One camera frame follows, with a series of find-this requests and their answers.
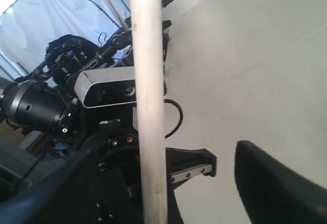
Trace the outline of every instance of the bolt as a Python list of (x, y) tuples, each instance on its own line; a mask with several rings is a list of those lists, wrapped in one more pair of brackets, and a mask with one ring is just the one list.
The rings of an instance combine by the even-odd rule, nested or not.
[(111, 145), (112, 146), (117, 146), (118, 145), (118, 141), (117, 140), (112, 141)]

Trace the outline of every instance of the white pole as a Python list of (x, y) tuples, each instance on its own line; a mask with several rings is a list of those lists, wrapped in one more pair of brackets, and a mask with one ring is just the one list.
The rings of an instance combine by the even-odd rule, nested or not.
[(131, 0), (145, 224), (167, 224), (160, 0)]

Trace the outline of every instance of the white curtain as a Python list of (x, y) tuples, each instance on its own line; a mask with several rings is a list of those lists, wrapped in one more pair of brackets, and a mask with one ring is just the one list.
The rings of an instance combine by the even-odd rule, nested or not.
[[(93, 0), (116, 22), (107, 0)], [(124, 15), (122, 5), (116, 8)], [(19, 0), (0, 17), (0, 49), (12, 61), (32, 71), (44, 60), (49, 42), (66, 34), (98, 43), (117, 29), (98, 7), (87, 0)]]

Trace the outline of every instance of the screw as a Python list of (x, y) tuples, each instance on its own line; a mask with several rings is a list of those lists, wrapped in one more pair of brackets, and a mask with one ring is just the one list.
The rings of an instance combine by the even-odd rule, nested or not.
[(112, 146), (117, 146), (118, 145), (118, 141), (117, 140), (112, 141), (111, 145)]

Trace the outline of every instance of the fabric backdrop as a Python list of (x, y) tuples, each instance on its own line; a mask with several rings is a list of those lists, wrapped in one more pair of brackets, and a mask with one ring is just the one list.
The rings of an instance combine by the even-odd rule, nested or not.
[[(93, 0), (116, 22), (107, 0)], [(112, 0), (120, 14), (125, 8)], [(0, 17), (0, 49), (12, 61), (32, 71), (44, 60), (49, 42), (72, 34), (98, 43), (102, 32), (107, 36), (117, 27), (93, 3), (87, 0), (19, 0)]]

